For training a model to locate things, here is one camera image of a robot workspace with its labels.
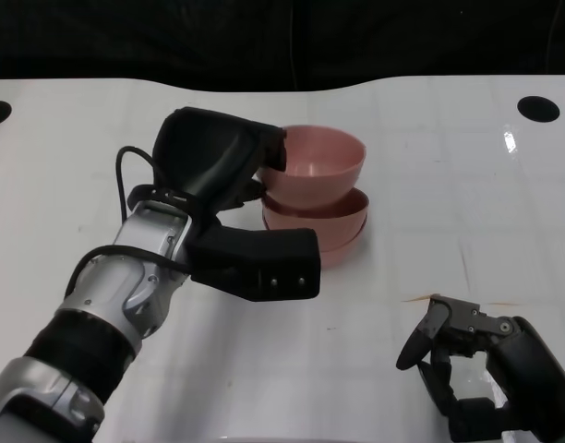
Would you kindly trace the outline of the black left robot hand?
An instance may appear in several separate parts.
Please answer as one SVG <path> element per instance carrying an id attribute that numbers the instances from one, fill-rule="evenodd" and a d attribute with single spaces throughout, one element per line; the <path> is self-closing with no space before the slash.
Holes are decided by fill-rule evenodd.
<path id="1" fill-rule="evenodd" d="M 193 107 L 163 122 L 152 159 L 155 185 L 186 200 L 195 224 L 213 224 L 224 210 L 262 198 L 261 168 L 286 168 L 286 131 L 278 126 Z"/>

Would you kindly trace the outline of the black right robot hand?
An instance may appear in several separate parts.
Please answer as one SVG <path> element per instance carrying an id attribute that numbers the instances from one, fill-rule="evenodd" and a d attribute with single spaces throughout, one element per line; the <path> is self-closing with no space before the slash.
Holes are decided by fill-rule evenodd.
<path id="1" fill-rule="evenodd" d="M 489 398 L 459 399 L 451 387 L 451 358 L 476 353 L 485 354 L 506 397 L 500 407 Z M 432 294 L 396 366 L 417 367 L 454 442 L 495 440 L 508 431 L 565 442 L 565 371 L 523 317 L 490 317 L 478 304 Z"/>

